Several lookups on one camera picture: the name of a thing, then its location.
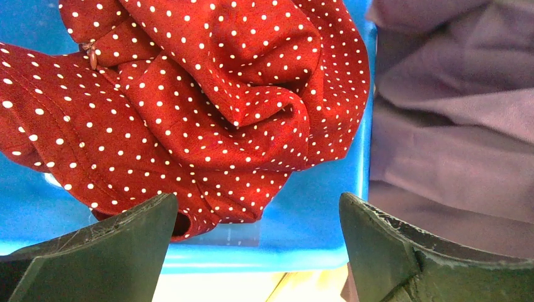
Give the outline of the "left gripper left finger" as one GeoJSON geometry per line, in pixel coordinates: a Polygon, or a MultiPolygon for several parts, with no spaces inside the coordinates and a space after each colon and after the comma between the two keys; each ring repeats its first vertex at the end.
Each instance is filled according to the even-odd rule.
{"type": "Polygon", "coordinates": [[[178,213],[173,194],[1,257],[2,301],[151,301],[178,213]]]}

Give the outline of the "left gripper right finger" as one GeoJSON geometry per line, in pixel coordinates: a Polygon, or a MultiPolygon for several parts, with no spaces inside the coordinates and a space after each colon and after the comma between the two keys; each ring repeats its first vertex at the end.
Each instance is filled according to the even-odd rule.
{"type": "Polygon", "coordinates": [[[360,301],[532,301],[533,260],[436,236],[362,201],[339,199],[360,301]]]}

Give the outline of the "purple shirt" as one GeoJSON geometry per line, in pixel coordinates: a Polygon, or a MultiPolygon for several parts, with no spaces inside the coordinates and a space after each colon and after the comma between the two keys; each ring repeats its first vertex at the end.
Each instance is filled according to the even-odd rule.
{"type": "Polygon", "coordinates": [[[374,1],[368,201],[533,260],[533,2],[374,1]]]}

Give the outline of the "red polka dot skirt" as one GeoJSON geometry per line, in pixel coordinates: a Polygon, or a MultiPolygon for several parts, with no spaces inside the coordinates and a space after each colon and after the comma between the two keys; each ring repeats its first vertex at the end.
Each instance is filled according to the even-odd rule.
{"type": "Polygon", "coordinates": [[[102,220],[176,195],[173,240],[253,223],[346,156],[370,71],[342,1],[60,1],[76,53],[1,44],[1,152],[102,220]]]}

